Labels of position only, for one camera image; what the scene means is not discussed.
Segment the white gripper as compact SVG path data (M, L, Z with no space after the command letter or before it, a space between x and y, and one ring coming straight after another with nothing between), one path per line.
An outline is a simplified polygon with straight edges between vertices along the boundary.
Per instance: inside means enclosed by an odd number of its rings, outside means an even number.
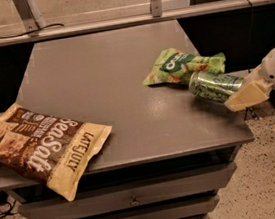
M226 107L237 112L258 105L269 98L272 88L275 90L275 48L261 61L260 75L266 82L263 79L245 81L225 102Z

